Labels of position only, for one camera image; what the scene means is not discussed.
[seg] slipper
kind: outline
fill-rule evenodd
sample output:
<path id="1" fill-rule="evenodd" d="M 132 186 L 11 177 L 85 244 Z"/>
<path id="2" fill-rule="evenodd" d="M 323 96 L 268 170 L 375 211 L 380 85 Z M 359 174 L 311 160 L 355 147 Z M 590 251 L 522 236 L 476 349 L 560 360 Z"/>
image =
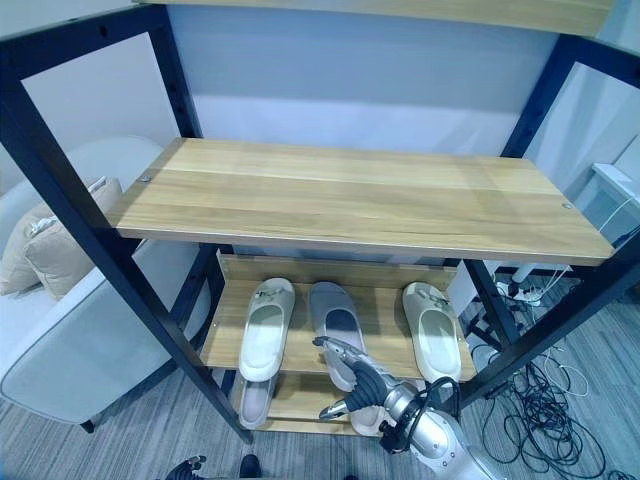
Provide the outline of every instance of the slipper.
<path id="1" fill-rule="evenodd" d="M 280 369 L 295 293 L 291 282 L 270 278 L 251 297 L 242 337 L 239 369 L 251 382 L 264 382 Z"/>
<path id="2" fill-rule="evenodd" d="M 366 353 L 356 307 L 349 294 L 339 285 L 318 282 L 309 293 L 311 321 L 316 334 L 342 340 Z M 337 354 L 324 350 L 329 376 L 334 385 L 350 392 L 356 383 L 353 371 L 340 361 Z"/>
<path id="3" fill-rule="evenodd" d="M 460 350 L 456 315 L 445 296 L 421 282 L 409 284 L 402 294 L 404 312 L 411 329 L 418 369 L 430 383 L 441 377 L 460 379 Z"/>
<path id="4" fill-rule="evenodd" d="M 384 407 L 365 407 L 349 414 L 351 426 L 360 435 L 377 437 L 380 434 L 380 424 L 383 420 L 392 423 L 392 419 Z"/>
<path id="5" fill-rule="evenodd" d="M 238 413 L 243 427 L 255 430 L 267 421 L 277 378 L 274 375 L 266 382 L 245 382 Z"/>

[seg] beige pillow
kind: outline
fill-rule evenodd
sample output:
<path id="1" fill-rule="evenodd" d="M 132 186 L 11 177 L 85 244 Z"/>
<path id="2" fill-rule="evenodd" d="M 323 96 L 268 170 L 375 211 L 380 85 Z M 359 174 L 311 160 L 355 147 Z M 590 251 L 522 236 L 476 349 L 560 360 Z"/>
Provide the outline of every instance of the beige pillow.
<path id="1" fill-rule="evenodd" d="M 121 194 L 120 182 L 107 178 L 93 198 L 104 212 L 113 207 Z M 44 288 L 56 299 L 65 296 L 93 268 L 91 259 L 60 222 L 31 239 L 24 248 L 24 256 Z"/>
<path id="2" fill-rule="evenodd" d="M 33 236 L 31 233 L 33 226 L 52 215 L 51 209 L 41 203 L 25 213 L 14 227 L 4 248 L 2 263 L 0 263 L 0 295 L 19 292 L 40 281 L 36 272 L 24 258 L 23 252 L 25 245 Z"/>

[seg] shelf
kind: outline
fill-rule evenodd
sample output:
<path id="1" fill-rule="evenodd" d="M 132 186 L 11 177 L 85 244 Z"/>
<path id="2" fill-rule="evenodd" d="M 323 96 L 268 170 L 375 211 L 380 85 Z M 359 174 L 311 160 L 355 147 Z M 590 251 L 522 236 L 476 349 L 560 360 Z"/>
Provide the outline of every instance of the shelf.
<path id="1" fill-rule="evenodd" d="M 125 237 L 599 265 L 529 161 L 177 139 L 107 217 Z"/>
<path id="2" fill-rule="evenodd" d="M 364 286 L 363 279 L 372 265 L 362 262 L 221 255 L 220 263 L 226 284 L 200 354 L 205 365 L 238 368 L 249 299 L 262 280 L 278 272 L 292 281 L 296 291 L 281 371 L 297 373 L 327 372 L 321 349 L 311 343 L 316 335 L 308 316 L 307 298 L 313 282 L 329 280 L 343 285 L 352 296 L 371 356 L 398 377 L 421 378 L 404 316 L 401 289 L 412 281 L 425 281 L 445 290 L 455 274 L 455 269 L 376 264 L 376 276 L 369 278 L 369 286 Z M 253 278 L 249 267 L 252 264 Z M 301 277 L 308 283 L 299 283 Z M 456 330 L 462 360 L 461 380 L 466 381 L 475 375 L 475 368 L 459 324 Z"/>
<path id="3" fill-rule="evenodd" d="M 244 379 L 236 375 L 231 397 L 236 410 L 240 408 L 243 387 Z M 333 385 L 328 375 L 280 372 L 267 422 L 258 430 L 357 435 L 347 415 L 328 422 L 318 419 L 323 408 L 345 395 Z"/>
<path id="4" fill-rule="evenodd" d="M 613 0 L 149 0 L 140 3 L 267 7 L 434 18 L 595 35 Z"/>

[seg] white armchair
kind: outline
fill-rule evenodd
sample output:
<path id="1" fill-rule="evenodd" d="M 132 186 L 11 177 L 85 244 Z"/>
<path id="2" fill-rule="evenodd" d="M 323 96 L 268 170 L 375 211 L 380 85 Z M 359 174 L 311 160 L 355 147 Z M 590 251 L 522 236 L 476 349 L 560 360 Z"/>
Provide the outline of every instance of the white armchair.
<path id="1" fill-rule="evenodd" d="M 117 177 L 124 191 L 160 152 L 146 139 L 119 137 L 80 147 L 69 158 L 81 178 Z M 22 215 L 41 201 L 28 181 L 0 197 L 0 249 Z M 197 253 L 196 244 L 160 241 L 146 241 L 134 253 L 167 309 Z M 205 284 L 187 338 L 203 325 L 209 307 Z M 41 286 L 0 296 L 0 397 L 32 412 L 84 423 L 167 360 L 97 268 L 59 301 Z"/>

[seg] gray slipper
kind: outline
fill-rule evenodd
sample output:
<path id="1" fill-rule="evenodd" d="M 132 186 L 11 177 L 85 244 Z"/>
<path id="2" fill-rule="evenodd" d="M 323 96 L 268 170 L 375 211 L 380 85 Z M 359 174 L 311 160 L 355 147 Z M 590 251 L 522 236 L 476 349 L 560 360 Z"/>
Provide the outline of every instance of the gray slipper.
<path id="1" fill-rule="evenodd" d="M 318 336 L 342 340 L 366 353 L 356 307 L 349 294 L 339 285 L 318 282 L 309 293 L 309 309 L 313 328 Z M 356 377 L 333 351 L 324 350 L 329 376 L 340 390 L 350 392 Z"/>
<path id="2" fill-rule="evenodd" d="M 267 421 L 277 379 L 278 375 L 276 374 L 264 382 L 247 381 L 245 383 L 240 400 L 240 412 L 238 413 L 238 419 L 242 426 L 249 430 L 255 430 Z"/>

